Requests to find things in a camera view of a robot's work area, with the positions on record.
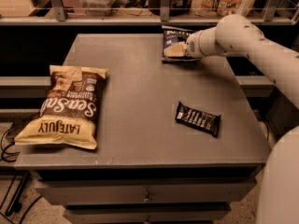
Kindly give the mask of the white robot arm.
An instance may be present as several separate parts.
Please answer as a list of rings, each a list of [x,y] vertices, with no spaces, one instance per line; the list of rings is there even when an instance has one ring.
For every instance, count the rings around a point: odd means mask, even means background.
[[[170,57],[241,56],[250,60],[299,107],[299,53],[267,39],[247,18],[232,14],[213,28],[164,48]],[[255,224],[299,224],[299,127],[273,147],[263,171]]]

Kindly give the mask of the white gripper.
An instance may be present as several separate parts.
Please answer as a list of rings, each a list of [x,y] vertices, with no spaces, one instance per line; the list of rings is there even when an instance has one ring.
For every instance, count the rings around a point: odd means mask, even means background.
[[[186,44],[178,42],[164,49],[165,57],[184,57],[188,55],[194,59],[208,56],[223,56],[225,49],[216,40],[216,28],[200,30],[188,36]]]

